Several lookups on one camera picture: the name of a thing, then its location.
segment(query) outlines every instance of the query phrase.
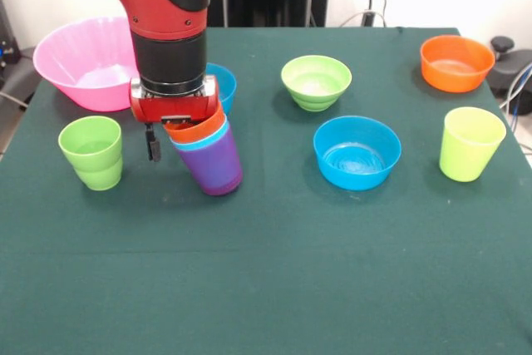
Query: green cup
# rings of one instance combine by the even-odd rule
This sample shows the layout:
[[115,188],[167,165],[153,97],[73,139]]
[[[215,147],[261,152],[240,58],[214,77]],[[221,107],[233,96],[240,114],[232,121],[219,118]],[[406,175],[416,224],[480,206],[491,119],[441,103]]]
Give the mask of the green cup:
[[59,147],[81,181],[91,190],[118,185],[122,175],[122,130],[106,116],[88,116],[69,124]]
[[441,171],[459,182],[477,179],[505,136],[504,122],[486,110],[460,107],[449,111],[441,143]]

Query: stacked cups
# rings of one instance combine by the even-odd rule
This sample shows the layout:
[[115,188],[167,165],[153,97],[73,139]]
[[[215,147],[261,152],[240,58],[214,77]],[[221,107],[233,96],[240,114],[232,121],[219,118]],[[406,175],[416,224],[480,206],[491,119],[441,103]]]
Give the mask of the stacked cups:
[[226,195],[242,182],[242,166],[221,102],[198,125],[165,124],[174,148],[207,195]]

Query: blue bowl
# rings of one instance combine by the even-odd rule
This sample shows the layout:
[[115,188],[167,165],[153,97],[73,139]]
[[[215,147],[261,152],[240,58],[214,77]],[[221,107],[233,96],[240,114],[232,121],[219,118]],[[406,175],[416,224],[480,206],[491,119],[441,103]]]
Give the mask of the blue bowl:
[[392,129],[364,116],[341,116],[325,122],[314,135],[318,166],[325,179],[346,190],[379,186],[401,157]]
[[233,106],[234,94],[236,93],[236,78],[233,72],[218,64],[207,63],[207,75],[214,75],[218,80],[219,99],[226,115]]

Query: plastic cup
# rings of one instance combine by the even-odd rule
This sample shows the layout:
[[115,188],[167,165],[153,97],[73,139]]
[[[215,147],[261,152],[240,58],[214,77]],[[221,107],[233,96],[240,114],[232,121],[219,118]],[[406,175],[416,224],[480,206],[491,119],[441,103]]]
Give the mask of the plastic cup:
[[227,118],[225,119],[224,124],[211,136],[205,137],[201,141],[195,141],[194,143],[188,143],[186,145],[182,145],[180,143],[176,143],[175,141],[171,140],[172,145],[177,150],[183,150],[183,151],[192,151],[192,150],[199,150],[204,147],[207,147],[208,145],[212,145],[217,140],[219,140],[223,135],[225,135],[225,132],[229,129],[229,121],[227,121]]
[[217,141],[206,147],[176,150],[207,195],[227,195],[242,182],[242,166],[230,126]]
[[477,179],[505,136],[505,124],[489,111],[475,107],[449,111],[441,143],[441,171],[459,182]]
[[88,116],[66,126],[59,147],[81,181],[91,190],[118,185],[122,175],[122,130],[106,116]]

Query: cup rim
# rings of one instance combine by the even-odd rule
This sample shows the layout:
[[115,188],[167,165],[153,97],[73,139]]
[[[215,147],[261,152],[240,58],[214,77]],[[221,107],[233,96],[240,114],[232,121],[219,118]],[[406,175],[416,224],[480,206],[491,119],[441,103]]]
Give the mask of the cup rim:
[[[481,111],[482,113],[486,114],[487,116],[489,116],[491,119],[494,119],[497,121],[497,124],[502,128],[501,130],[501,138],[500,139],[497,139],[496,141],[492,141],[492,142],[489,142],[489,143],[483,143],[483,142],[479,142],[479,141],[470,141],[469,139],[466,139],[465,137],[462,137],[460,135],[457,135],[449,126],[448,126],[448,123],[449,123],[449,119],[452,118],[452,115],[458,111],[463,111],[463,110],[475,110],[475,111]],[[445,127],[445,130],[450,134],[452,135],[453,137],[455,137],[456,139],[460,140],[460,141],[463,141],[465,143],[467,143],[468,145],[481,145],[481,146],[488,146],[488,147],[491,147],[493,145],[498,145],[499,143],[501,143],[501,141],[503,141],[505,138],[506,138],[506,135],[508,134],[508,130],[506,129],[506,125],[505,123],[498,117],[496,116],[493,112],[491,111],[487,111],[483,108],[479,108],[479,107],[472,107],[472,106],[465,106],[465,107],[457,107],[457,108],[453,108],[452,110],[450,110],[449,112],[447,112],[446,114],[446,117],[445,117],[445,120],[444,120],[444,127]]]
[[188,144],[194,143],[195,141],[200,141],[206,136],[212,135],[224,124],[225,120],[222,101],[218,98],[218,96],[216,96],[216,101],[217,106],[214,114],[207,118],[205,121],[200,122],[198,125],[191,126],[185,129],[172,129],[172,126],[174,124],[169,122],[163,124],[163,127],[165,128],[165,131],[168,136],[170,136],[173,141]]
[[221,98],[220,97],[220,101],[226,101],[228,99],[230,99],[231,97],[234,96],[234,93],[236,93],[236,89],[237,89],[237,86],[238,86],[238,82],[236,80],[236,76],[233,74],[233,72],[228,69],[227,67],[224,67],[224,66],[221,66],[220,64],[216,64],[214,62],[208,62],[207,63],[207,68],[209,68],[209,66],[213,67],[213,68],[218,68],[220,69],[221,71],[223,71],[224,73],[227,73],[228,76],[231,77],[231,81],[233,82],[233,88],[231,89],[231,92],[227,95],[227,96],[224,96],[224,98]]
[[[90,154],[80,154],[80,153],[75,153],[74,151],[70,151],[68,149],[65,148],[64,145],[62,145],[61,143],[61,138],[62,136],[65,134],[65,132],[72,128],[73,126],[77,125],[78,123],[81,123],[82,121],[86,121],[86,120],[107,120],[111,123],[113,123],[115,126],[118,127],[118,136],[116,137],[115,141],[113,141],[110,145],[108,145],[105,149],[103,150],[100,150],[100,151],[97,151],[96,153],[90,153]],[[122,127],[120,126],[120,124],[118,122],[116,122],[115,120],[113,120],[112,118],[109,118],[108,116],[84,116],[83,118],[78,118],[77,120],[75,121],[72,121],[70,124],[68,124],[67,126],[65,126],[62,130],[61,130],[61,133],[59,134],[59,136],[57,137],[57,144],[59,145],[59,148],[66,154],[68,155],[74,155],[75,157],[93,157],[95,155],[100,155],[106,151],[108,151],[111,147],[114,147],[116,145],[116,143],[118,143],[120,141],[122,137]]]
[[222,133],[225,133],[228,130],[229,130],[229,120],[227,119],[227,116],[226,116],[225,120],[224,120],[224,123],[222,124],[222,126],[215,133],[205,137],[204,139],[202,139],[200,141],[196,141],[196,142],[193,142],[193,143],[178,143],[178,142],[174,141],[172,138],[170,138],[170,141],[172,142],[172,145],[174,146],[174,148],[176,148],[179,151],[201,150],[201,149],[207,147],[208,145],[210,145],[211,144],[210,142],[216,136],[218,136],[218,135],[220,135]]

